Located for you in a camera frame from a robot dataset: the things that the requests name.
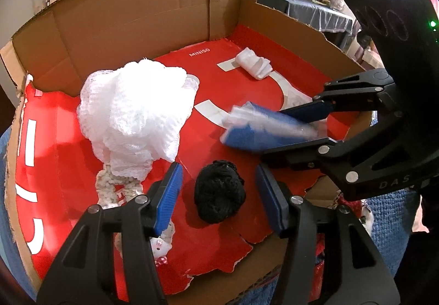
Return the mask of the cardboard box red lining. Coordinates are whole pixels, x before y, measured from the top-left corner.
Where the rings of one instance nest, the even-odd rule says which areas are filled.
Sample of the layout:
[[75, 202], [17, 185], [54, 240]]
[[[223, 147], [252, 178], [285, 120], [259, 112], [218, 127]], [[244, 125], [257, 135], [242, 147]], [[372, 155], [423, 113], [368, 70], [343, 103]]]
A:
[[42, 285], [79, 218], [97, 202], [103, 163], [80, 129], [80, 91], [92, 77], [124, 126], [136, 108], [150, 155], [144, 188], [172, 162], [183, 184], [167, 262], [157, 272], [172, 304], [226, 304], [279, 272], [286, 242], [272, 235], [257, 187], [254, 153], [229, 148], [223, 129], [199, 112], [248, 101], [285, 108], [295, 90], [318, 94], [360, 66], [322, 33], [257, 0], [57, 0], [1, 49], [21, 97], [10, 135], [6, 207], [26, 274]]

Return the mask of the white mesh bath pouf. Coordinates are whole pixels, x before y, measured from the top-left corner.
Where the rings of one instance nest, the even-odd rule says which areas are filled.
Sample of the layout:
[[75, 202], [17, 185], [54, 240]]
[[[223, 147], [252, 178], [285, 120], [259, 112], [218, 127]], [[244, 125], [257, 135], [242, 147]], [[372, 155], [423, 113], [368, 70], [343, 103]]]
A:
[[146, 179], [154, 161], [174, 162], [199, 79], [144, 58], [90, 74], [77, 117], [94, 155], [115, 176]]

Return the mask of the small white folded cloth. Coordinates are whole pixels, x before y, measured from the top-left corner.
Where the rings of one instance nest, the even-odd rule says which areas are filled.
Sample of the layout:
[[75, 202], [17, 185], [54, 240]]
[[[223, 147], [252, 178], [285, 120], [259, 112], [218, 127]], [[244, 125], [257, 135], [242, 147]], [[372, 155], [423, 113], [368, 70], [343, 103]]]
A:
[[235, 58], [236, 63], [245, 69], [253, 78], [262, 80], [272, 71], [272, 65], [269, 59], [257, 56], [252, 49], [246, 47]]

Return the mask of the black knitted ball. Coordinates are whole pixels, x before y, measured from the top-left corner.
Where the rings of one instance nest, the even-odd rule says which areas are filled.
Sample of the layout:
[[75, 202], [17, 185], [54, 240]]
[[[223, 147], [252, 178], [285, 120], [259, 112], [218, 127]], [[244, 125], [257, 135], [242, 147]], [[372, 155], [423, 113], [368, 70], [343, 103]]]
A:
[[234, 163], [214, 160], [198, 174], [194, 203], [199, 218], [208, 224], [234, 217], [246, 201], [245, 180]]

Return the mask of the blue knitted blanket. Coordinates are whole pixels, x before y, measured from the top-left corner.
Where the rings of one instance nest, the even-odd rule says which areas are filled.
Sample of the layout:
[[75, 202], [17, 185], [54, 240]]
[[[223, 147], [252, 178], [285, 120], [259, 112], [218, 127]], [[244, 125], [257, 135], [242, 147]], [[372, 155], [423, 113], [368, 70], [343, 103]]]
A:
[[[1, 259], [6, 264], [17, 283], [33, 300], [36, 292], [24, 270], [18, 248], [13, 242], [10, 222], [4, 205], [6, 152], [11, 129], [1, 135]], [[409, 257], [412, 248], [409, 240], [412, 226], [420, 204], [420, 197], [413, 191], [400, 190], [392, 194], [367, 199], [374, 221], [371, 238], [380, 251], [385, 264], [394, 276], [402, 304], [409, 303], [411, 270]]]

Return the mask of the table with dark cloth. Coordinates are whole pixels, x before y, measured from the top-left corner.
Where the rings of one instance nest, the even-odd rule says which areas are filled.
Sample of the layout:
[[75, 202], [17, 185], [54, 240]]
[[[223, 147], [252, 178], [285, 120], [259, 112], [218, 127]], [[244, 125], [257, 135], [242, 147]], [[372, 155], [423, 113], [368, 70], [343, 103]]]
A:
[[257, 0], [302, 24], [322, 32], [330, 42], [346, 52], [358, 29], [350, 16], [309, 0]]

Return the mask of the red mesh pouf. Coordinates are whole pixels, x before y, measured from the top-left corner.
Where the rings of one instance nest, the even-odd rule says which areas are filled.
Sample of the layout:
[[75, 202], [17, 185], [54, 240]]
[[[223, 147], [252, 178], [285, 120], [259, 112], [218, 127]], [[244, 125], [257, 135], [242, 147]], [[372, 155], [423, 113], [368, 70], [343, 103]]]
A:
[[[373, 212], [369, 208], [365, 200], [360, 201], [347, 201], [342, 194], [336, 197], [334, 204], [331, 208], [336, 208], [337, 206], [345, 205], [347, 206], [363, 225], [369, 236], [372, 235], [373, 230]], [[323, 273], [324, 273], [324, 234], [317, 233], [316, 239], [316, 264], [314, 266], [313, 273], [313, 285], [309, 294], [309, 302], [316, 301], [319, 299], [322, 291]]]

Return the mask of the blue cloth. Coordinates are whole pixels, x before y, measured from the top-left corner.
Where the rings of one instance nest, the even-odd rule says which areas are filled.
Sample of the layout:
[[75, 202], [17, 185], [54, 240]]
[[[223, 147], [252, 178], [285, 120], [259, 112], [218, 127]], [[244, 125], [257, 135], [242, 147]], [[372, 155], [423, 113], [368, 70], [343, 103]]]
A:
[[224, 117], [221, 143], [231, 148], [260, 152], [327, 137], [327, 122], [303, 123], [251, 102], [234, 106]]

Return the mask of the white patterned scrunchie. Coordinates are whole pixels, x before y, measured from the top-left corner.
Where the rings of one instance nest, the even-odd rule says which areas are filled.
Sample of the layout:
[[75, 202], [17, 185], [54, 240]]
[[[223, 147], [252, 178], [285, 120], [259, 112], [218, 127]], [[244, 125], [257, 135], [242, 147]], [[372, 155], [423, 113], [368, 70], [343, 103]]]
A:
[[[95, 183], [98, 204], [103, 208], [125, 205], [143, 193], [141, 182], [133, 177], [115, 176], [109, 165], [105, 164], [96, 176]], [[153, 257], [157, 266], [167, 264], [167, 254], [171, 250], [175, 225], [171, 220], [168, 227], [157, 237], [150, 238]]]

